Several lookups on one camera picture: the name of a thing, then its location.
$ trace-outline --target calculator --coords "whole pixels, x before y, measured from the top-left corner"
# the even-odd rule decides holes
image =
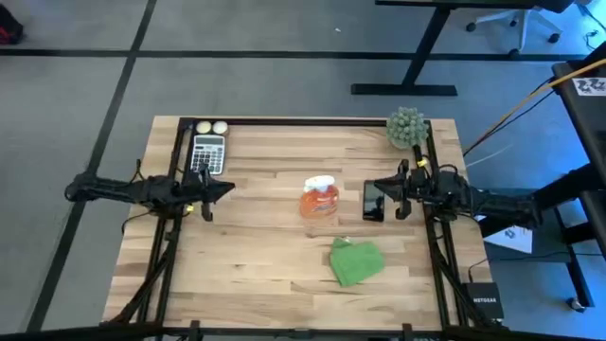
[[[219,175],[223,172],[224,160],[225,137],[220,135],[194,136],[191,155],[192,171],[198,172],[203,164],[207,164],[211,175]]]

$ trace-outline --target black phone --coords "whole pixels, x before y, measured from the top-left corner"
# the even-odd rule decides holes
[[[364,181],[364,203],[362,219],[382,222],[385,212],[385,195],[375,187],[374,181]]]

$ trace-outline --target succulent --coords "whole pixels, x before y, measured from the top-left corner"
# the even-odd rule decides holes
[[[420,144],[428,136],[429,126],[417,108],[402,108],[387,119],[387,139],[399,149]]]

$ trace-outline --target calculator display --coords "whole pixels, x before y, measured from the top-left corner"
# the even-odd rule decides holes
[[[212,138],[212,137],[197,137],[196,143],[199,144],[223,144],[222,138]]]

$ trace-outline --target office chair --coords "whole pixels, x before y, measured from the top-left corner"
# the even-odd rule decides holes
[[[505,18],[511,18],[511,21],[509,22],[509,25],[511,27],[515,27],[518,25],[519,22],[522,22],[522,27],[520,28],[520,45],[518,48],[510,50],[510,52],[508,53],[511,58],[514,58],[520,54],[520,51],[522,51],[524,45],[526,44],[526,32],[528,29],[528,19],[530,15],[533,15],[537,19],[539,24],[551,29],[554,32],[553,34],[551,34],[551,36],[549,36],[549,39],[547,39],[549,43],[554,44],[560,39],[562,30],[554,23],[547,20],[547,18],[543,17],[543,15],[541,14],[541,10],[546,9],[556,13],[562,13],[570,5],[572,5],[574,1],[575,0],[537,0],[535,1],[536,6],[534,9],[510,9],[503,10],[491,15],[477,17],[475,18],[475,21],[473,23],[469,23],[467,25],[467,31],[475,31],[477,24]]]

